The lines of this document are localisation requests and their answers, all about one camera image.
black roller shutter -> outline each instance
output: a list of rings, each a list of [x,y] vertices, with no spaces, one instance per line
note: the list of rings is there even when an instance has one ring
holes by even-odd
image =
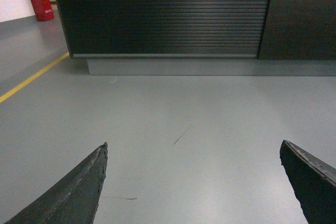
[[[269,0],[57,0],[74,57],[256,57]]]

red box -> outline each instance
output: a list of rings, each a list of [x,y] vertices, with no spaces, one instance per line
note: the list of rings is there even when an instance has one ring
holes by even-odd
[[[38,21],[47,21],[54,18],[50,0],[30,0]]]

black panel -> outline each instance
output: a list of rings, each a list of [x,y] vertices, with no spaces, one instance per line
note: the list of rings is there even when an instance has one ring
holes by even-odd
[[[107,143],[5,224],[92,224],[107,167]]]
[[[57,0],[71,54],[247,54],[268,0]]]
[[[336,169],[286,140],[280,158],[308,223],[335,224]]]
[[[336,0],[270,0],[259,59],[336,59]]]

epoxy floor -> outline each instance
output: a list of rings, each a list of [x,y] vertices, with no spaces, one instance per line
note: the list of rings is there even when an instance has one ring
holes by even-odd
[[[1,58],[21,68],[1,66],[1,95],[65,47],[17,36]],[[44,57],[18,64],[27,47]],[[335,97],[335,77],[90,76],[67,58],[0,104],[0,223],[105,141],[95,224],[307,223],[279,149],[287,139],[336,167]]]

